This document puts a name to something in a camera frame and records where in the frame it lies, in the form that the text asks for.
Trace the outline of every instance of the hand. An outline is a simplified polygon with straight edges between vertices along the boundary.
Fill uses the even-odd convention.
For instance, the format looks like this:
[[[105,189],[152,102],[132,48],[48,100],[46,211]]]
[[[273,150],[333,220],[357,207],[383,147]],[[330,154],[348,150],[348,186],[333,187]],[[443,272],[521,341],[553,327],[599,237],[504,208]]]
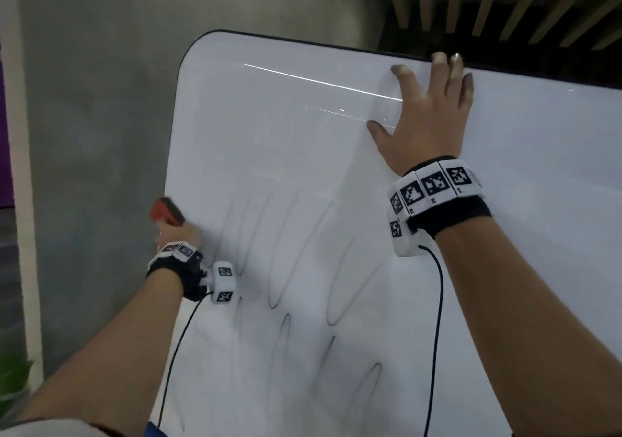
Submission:
[[[368,121],[380,155],[399,176],[426,160],[462,151],[462,138],[473,103],[473,74],[462,77],[464,64],[456,54],[447,63],[442,52],[434,54],[427,93],[405,65],[393,65],[399,80],[402,113],[390,135],[377,121]]]
[[[201,247],[201,233],[188,221],[184,222],[181,227],[175,227],[167,224],[163,219],[159,219],[155,221],[155,225],[160,230],[160,233],[155,237],[158,252],[169,242],[186,241],[195,248]]]

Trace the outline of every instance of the white surface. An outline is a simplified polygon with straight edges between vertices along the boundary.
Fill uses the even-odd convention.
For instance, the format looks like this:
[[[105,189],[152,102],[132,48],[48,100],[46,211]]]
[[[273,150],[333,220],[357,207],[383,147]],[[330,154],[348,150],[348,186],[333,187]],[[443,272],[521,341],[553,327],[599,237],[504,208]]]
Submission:
[[[364,123],[395,126],[400,62],[427,82],[429,63],[223,32],[185,56],[166,194],[206,233],[206,257],[236,265],[241,298],[195,315],[170,437],[422,433],[439,279],[429,256],[392,252],[397,177]],[[620,93],[474,73],[462,158],[521,252],[621,356]],[[446,278],[430,435],[509,434]]]

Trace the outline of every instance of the concrete wall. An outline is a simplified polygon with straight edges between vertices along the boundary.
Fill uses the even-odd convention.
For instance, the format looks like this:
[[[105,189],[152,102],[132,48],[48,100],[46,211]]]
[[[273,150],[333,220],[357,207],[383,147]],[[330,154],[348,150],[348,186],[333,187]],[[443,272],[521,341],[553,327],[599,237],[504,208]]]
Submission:
[[[177,69],[225,28],[375,48],[388,0],[20,0],[45,374],[143,282]]]

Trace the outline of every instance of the cable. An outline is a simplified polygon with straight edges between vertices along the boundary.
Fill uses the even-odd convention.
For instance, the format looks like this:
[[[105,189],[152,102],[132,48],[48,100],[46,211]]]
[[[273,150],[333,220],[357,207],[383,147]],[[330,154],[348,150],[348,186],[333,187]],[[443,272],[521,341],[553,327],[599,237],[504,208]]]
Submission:
[[[425,430],[424,437],[427,437],[428,429],[430,428],[430,418],[432,417],[432,399],[434,398],[434,378],[436,375],[436,351],[439,346],[439,331],[440,331],[440,314],[443,311],[443,269],[440,268],[439,259],[436,258],[436,255],[432,253],[432,251],[427,248],[425,245],[419,245],[420,249],[429,253],[434,261],[436,262],[436,266],[439,269],[440,276],[440,298],[439,298],[439,315],[436,319],[436,333],[434,334],[434,350],[432,353],[432,379],[430,381],[430,399],[428,401],[428,414],[425,418]]]
[[[186,330],[188,330],[188,326],[190,325],[192,317],[194,317],[194,313],[197,312],[197,309],[199,306],[201,306],[201,303],[203,302],[203,300],[206,299],[211,294],[214,294],[214,292],[208,292],[203,298],[201,298],[198,301],[197,306],[195,306],[194,310],[192,311],[192,314],[188,318],[188,322],[183,327],[182,335],[180,336],[179,341],[177,342],[177,346],[175,347],[175,352],[173,352],[173,356],[170,359],[170,365],[168,366],[168,373],[166,375],[166,384],[164,385],[164,393],[162,394],[162,406],[160,407],[160,417],[157,420],[157,428],[160,428],[160,424],[162,424],[162,414],[164,412],[164,402],[166,401],[166,392],[168,391],[168,382],[170,381],[170,373],[173,370],[173,362],[175,361],[175,357],[177,356],[177,351],[179,350],[179,346],[182,343],[183,336],[185,335]]]

